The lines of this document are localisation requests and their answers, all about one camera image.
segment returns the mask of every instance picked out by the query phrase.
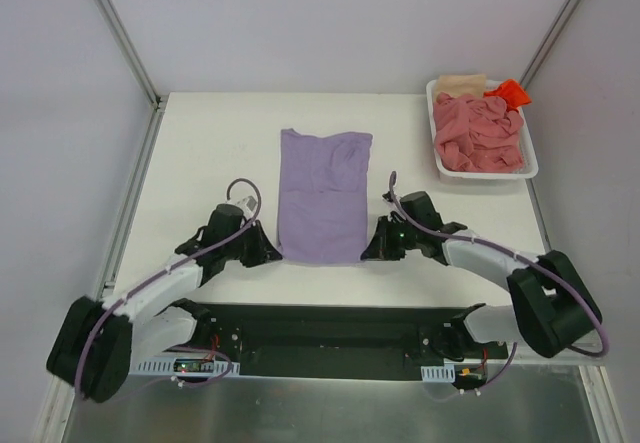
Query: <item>metal frame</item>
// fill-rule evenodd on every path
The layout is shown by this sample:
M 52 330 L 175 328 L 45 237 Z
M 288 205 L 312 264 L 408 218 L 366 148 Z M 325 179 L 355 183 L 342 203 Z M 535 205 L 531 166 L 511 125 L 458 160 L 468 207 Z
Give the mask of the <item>metal frame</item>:
M 551 54 L 551 50 L 558 41 L 558 38 L 560 37 L 564 29 L 567 27 L 569 21 L 571 21 L 571 18 L 573 17 L 578 6 L 580 6 L 581 2 L 582 0 L 565 0 L 562 8 L 560 8 L 560 11 L 558 12 L 558 16 L 556 16 L 556 19 L 551 24 L 551 27 L 547 31 L 547 34 L 536 50 L 536 53 L 529 63 L 529 66 L 520 77 L 520 84 L 524 88 L 528 88 L 529 85 L 531 85 L 531 82 Z
M 466 308 L 201 303 L 215 315 L 219 348 L 242 376 L 420 381 L 442 367 L 434 336 Z M 507 358 L 505 345 L 485 345 Z M 482 357 L 465 348 L 465 360 Z
M 122 20 L 120 19 L 120 16 L 118 16 L 118 12 L 116 11 L 113 2 L 111 0 L 94 1 L 100 10 L 100 13 L 102 13 L 104 21 L 109 27 L 120 51 L 122 51 L 124 59 L 127 61 L 131 71 L 133 71 L 133 75 L 142 88 L 142 91 L 144 91 L 149 102 L 156 106 L 160 102 L 160 96 L 158 95 L 151 78 L 149 78 L 147 70 L 145 70 L 144 65 L 142 64 L 140 55 L 138 55 L 138 52 L 129 38 L 129 34 L 122 24 Z
M 532 61 L 522 75 L 520 81 L 526 88 L 535 78 L 536 74 L 547 60 L 553 46 L 561 33 L 566 28 L 576 9 L 582 0 L 566 0 L 558 16 L 551 25 L 545 38 L 536 51 Z M 126 239 L 133 221 L 146 171 L 151 159 L 153 147 L 158 135 L 164 107 L 167 98 L 161 98 L 151 81 L 144 65 L 131 42 L 128 33 L 117 14 L 111 0 L 95 0 L 101 14 L 105 18 L 106 24 L 121 49 L 127 64 L 131 67 L 136 80 L 144 91 L 147 99 L 153 105 L 153 115 L 149 121 L 147 132 L 143 144 L 139 151 L 139 156 L 129 178 L 128 191 L 119 212 L 118 223 L 114 231 L 110 250 L 105 258 L 104 265 L 100 272 L 100 278 L 96 284 L 95 295 L 97 297 L 110 293 L 113 289 L 113 281 L 116 278 L 122 255 L 126 246 Z M 538 225 L 545 239 L 545 245 L 550 246 L 544 220 L 540 213 L 538 199 L 535 189 L 529 186 L 532 202 L 536 212 Z M 590 346 L 593 338 L 587 337 L 583 342 Z M 601 441 L 610 443 L 626 441 L 619 411 L 615 404 L 613 393 L 609 385 L 606 369 L 593 365 L 592 360 L 584 357 L 564 352 L 554 360 L 543 359 L 533 353 L 530 349 L 522 348 L 517 356 L 518 364 L 544 364 L 544 365 L 578 365 L 582 376 L 589 405 L 597 427 Z M 34 441 L 44 443 L 58 443 L 64 437 L 66 423 L 73 404 L 73 389 L 66 383 L 62 383 L 56 378 L 52 378 L 52 384 L 47 393 L 43 412 L 34 434 Z

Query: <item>folded shirt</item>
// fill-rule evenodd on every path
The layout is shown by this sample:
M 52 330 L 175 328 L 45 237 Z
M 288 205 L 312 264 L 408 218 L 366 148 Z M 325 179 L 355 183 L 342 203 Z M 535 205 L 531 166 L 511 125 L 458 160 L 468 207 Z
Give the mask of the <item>folded shirt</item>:
M 326 138 L 282 130 L 278 240 L 282 255 L 357 263 L 367 247 L 367 170 L 373 136 Z
M 487 75 L 441 75 L 436 81 L 433 97 L 446 93 L 454 98 L 473 95 L 481 98 L 487 88 Z

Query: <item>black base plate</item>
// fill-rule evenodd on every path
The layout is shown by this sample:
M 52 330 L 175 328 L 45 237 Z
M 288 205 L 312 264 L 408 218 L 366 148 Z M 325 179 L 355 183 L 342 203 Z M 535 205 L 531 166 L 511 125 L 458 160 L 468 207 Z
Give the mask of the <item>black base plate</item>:
M 220 351 L 253 376 L 420 380 L 441 366 L 429 340 L 464 308 L 368 308 L 203 304 L 216 318 Z M 480 359 L 483 346 L 466 358 Z M 504 359 L 497 343 L 489 358 Z

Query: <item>purple cable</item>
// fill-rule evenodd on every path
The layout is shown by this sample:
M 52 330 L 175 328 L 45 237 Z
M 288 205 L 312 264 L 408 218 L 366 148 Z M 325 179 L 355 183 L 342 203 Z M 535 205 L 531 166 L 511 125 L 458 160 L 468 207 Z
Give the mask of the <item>purple cable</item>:
M 258 214 L 260 213 L 260 209 L 262 207 L 262 195 L 260 194 L 260 190 L 258 189 L 258 187 L 251 180 L 248 180 L 246 178 L 237 178 L 237 179 L 233 180 L 229 184 L 229 186 L 227 187 L 227 200 L 230 199 L 231 189 L 237 183 L 246 183 L 246 184 L 248 184 L 251 188 L 253 188 L 253 191 L 255 191 L 255 193 L 256 193 L 256 199 L 258 200 L 258 203 L 257 203 L 257 206 L 256 206 L 256 211 L 254 212 L 253 216 L 251 218 L 249 218 L 249 220 L 242 226 L 242 228 L 240 228 L 238 231 L 236 231 L 233 235 L 231 235 L 231 236 L 225 238 L 224 240 L 221 240 L 221 241 L 219 241 L 219 242 L 217 242 L 217 243 L 215 243 L 215 244 L 213 244 L 211 246 L 207 246 L 206 248 L 203 248 L 200 251 L 197 251 L 196 253 L 194 253 L 191 256 L 187 256 L 187 257 L 183 258 L 182 260 L 179 260 L 178 262 L 174 263 L 173 265 L 171 265 L 169 267 L 169 271 L 176 270 L 176 269 L 180 268 L 182 265 L 184 265 L 185 263 L 187 263 L 187 262 L 189 262 L 191 260 L 195 260 L 196 258 L 204 255 L 205 253 L 209 253 L 210 251 L 213 251 L 213 250 L 215 250 L 217 248 L 220 248 L 221 246 L 226 245 L 230 241 L 235 240 L 240 235 L 242 235 L 245 231 L 247 231 L 251 227 L 251 225 L 253 225 L 253 223 L 258 219 Z M 78 367 L 76 368 L 76 375 L 75 375 L 74 382 L 73 382 L 73 386 L 74 386 L 77 398 L 80 398 L 81 400 L 85 400 L 86 399 L 84 397 L 84 395 L 82 394 L 82 390 L 80 389 L 80 385 L 82 383 L 82 374 L 84 372 L 84 366 L 87 363 L 87 357 L 89 355 L 89 350 L 91 349 L 91 345 L 95 341 L 96 336 L 98 336 L 98 333 L 102 329 L 102 326 L 104 325 L 105 321 L 107 321 L 107 319 L 118 308 L 120 308 L 125 303 L 126 300 L 128 300 L 129 298 L 134 297 L 135 295 L 140 293 L 142 290 L 147 288 L 149 285 L 151 285 L 152 283 L 154 283 L 158 279 L 162 278 L 167 273 L 168 273 L 167 270 L 163 269 L 163 270 L 160 270 L 157 273 L 151 275 L 149 278 L 144 280 L 138 286 L 136 286 L 133 289 L 131 289 L 123 298 L 120 298 L 118 301 L 116 301 L 98 319 L 98 321 L 96 322 L 94 327 L 89 332 L 89 336 L 87 337 L 87 341 L 85 342 L 84 347 L 82 348 L 82 352 L 80 353 L 80 359 L 78 360 Z M 222 373 L 223 376 L 226 375 L 229 371 L 231 371 L 231 366 L 230 365 L 227 365 L 227 366 L 228 366 L 229 370 L 224 372 L 224 373 Z
M 444 240 L 466 241 L 466 242 L 470 242 L 470 243 L 478 243 L 480 245 L 488 246 L 489 248 L 492 248 L 492 249 L 494 249 L 496 251 L 499 251 L 500 253 L 503 253 L 503 254 L 505 254 L 507 256 L 510 256 L 511 258 L 514 258 L 514 259 L 516 259 L 516 260 L 518 260 L 518 261 L 520 261 L 520 262 L 522 262 L 522 263 L 524 263 L 526 265 L 529 265 L 531 268 L 533 268 L 537 272 L 542 273 L 547 278 L 550 278 L 551 280 L 553 280 L 554 283 L 556 283 L 563 290 L 565 290 L 567 293 L 569 293 L 573 297 L 574 300 L 576 300 L 578 305 L 580 305 L 580 308 L 582 308 L 582 310 L 587 315 L 587 318 L 589 318 L 589 321 L 591 321 L 591 324 L 593 325 L 594 329 L 598 333 L 598 336 L 600 337 L 600 341 L 602 342 L 602 349 L 600 351 L 592 352 L 592 351 L 583 350 L 581 348 L 576 348 L 575 346 L 570 346 L 569 349 L 575 351 L 576 353 L 580 353 L 581 355 L 591 356 L 591 357 L 594 357 L 594 358 L 603 357 L 607 353 L 609 353 L 609 346 L 610 345 L 609 345 L 609 337 L 607 336 L 607 332 L 605 331 L 605 329 L 602 326 L 602 324 L 598 321 L 598 318 L 596 317 L 596 315 L 593 312 L 593 310 L 591 310 L 591 308 L 589 307 L 587 302 L 584 301 L 584 298 L 582 298 L 582 296 L 580 296 L 580 294 L 569 283 L 564 281 L 562 278 L 560 278 L 555 273 L 553 273 L 553 272 L 547 270 L 546 268 L 544 268 L 543 266 L 539 265 L 538 263 L 536 263 L 534 261 L 531 261 L 528 258 L 525 258 L 524 256 L 520 255 L 517 252 L 514 252 L 513 250 L 510 250 L 509 248 L 505 248 L 502 245 L 494 243 L 493 241 L 485 240 L 484 238 L 473 238 L 472 239 L 469 236 L 462 236 L 462 235 L 456 235 L 456 234 L 449 235 L 449 234 L 446 234 L 446 233 L 440 233 L 439 231 L 430 230 L 429 228 L 426 228 L 426 227 L 422 226 L 416 220 L 414 220 L 409 215 L 407 215 L 407 212 L 404 211 L 404 209 L 400 205 L 400 202 L 398 201 L 398 197 L 396 196 L 396 194 L 395 194 L 395 192 L 393 190 L 393 187 L 396 184 L 396 179 L 397 179 L 397 173 L 395 171 L 392 171 L 391 175 L 389 176 L 389 194 L 391 195 L 391 199 L 393 201 L 393 204 L 396 206 L 396 209 L 398 210 L 398 213 L 400 213 L 400 215 L 405 220 L 407 220 L 413 226 L 418 228 L 420 231 L 423 231 L 423 232 L 425 232 L 425 233 L 427 233 L 427 234 L 429 234 L 431 236 L 442 238 Z
M 231 373 L 231 371 L 233 370 L 233 363 L 231 362 L 229 357 L 224 353 L 220 353 L 219 351 L 212 351 L 211 353 L 213 353 L 215 356 L 219 356 L 227 363 L 225 365 L 224 371 L 219 375 L 212 376 L 211 378 L 208 378 L 205 381 L 200 381 L 198 383 L 189 383 L 188 381 L 185 381 L 183 382 L 184 386 L 186 386 L 187 388 L 200 388 L 203 386 L 208 386 L 211 383 L 215 383 L 216 381 L 221 380 L 222 378 L 227 376 L 229 373 Z
M 516 357 L 517 350 L 518 350 L 518 343 L 514 342 L 513 348 L 511 348 L 511 353 L 509 354 L 509 358 L 507 358 L 506 363 L 502 366 L 502 368 L 500 368 L 500 371 L 498 371 L 498 373 L 496 373 L 494 376 L 491 377 L 490 380 L 488 380 L 484 385 L 482 385 L 482 388 L 486 388 L 487 386 L 492 385 L 493 383 L 496 382 L 496 380 L 498 380 L 499 378 L 502 377 L 502 375 L 505 374 L 505 372 L 507 371 L 507 368 L 509 368 L 511 366 L 511 363 L 513 363 L 513 359 Z

